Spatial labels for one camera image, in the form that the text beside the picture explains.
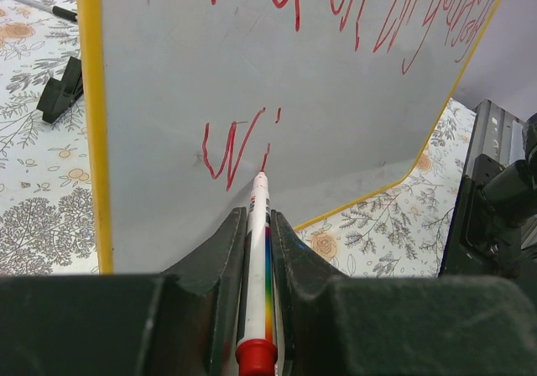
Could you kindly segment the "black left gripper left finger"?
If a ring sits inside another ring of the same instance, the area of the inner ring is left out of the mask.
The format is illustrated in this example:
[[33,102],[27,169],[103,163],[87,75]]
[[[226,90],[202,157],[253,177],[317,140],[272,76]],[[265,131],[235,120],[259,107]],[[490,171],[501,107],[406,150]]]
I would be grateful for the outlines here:
[[2,374],[236,374],[246,221],[158,274],[2,278]]

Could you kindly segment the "white red marker pen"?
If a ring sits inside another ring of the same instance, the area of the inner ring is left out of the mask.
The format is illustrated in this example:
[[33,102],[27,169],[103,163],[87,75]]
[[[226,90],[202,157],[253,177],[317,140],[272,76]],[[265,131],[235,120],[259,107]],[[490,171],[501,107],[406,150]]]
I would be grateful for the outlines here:
[[274,375],[278,359],[269,183],[264,172],[253,180],[244,243],[237,324],[240,375]]

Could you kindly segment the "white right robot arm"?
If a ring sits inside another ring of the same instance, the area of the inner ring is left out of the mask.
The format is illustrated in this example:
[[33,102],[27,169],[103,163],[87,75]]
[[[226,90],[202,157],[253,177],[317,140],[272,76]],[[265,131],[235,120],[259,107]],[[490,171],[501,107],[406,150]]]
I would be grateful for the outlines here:
[[463,246],[508,279],[536,258],[536,248],[521,242],[521,227],[536,215],[536,116],[522,127],[522,147],[524,157],[507,166],[486,154],[475,158],[461,237]]

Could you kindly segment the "yellow framed whiteboard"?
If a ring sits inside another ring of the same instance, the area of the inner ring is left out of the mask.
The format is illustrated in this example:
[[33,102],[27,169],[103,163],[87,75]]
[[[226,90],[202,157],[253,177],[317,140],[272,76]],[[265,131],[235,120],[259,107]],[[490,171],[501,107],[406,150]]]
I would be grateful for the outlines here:
[[501,0],[76,0],[99,269],[165,269],[268,175],[308,227],[417,165]]

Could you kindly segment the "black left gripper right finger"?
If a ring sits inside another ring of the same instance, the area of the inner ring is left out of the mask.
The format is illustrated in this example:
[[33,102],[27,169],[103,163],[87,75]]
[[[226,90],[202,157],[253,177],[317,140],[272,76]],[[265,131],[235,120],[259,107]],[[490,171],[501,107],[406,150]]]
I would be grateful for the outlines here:
[[270,225],[281,375],[533,375],[536,307],[493,276],[352,278]]

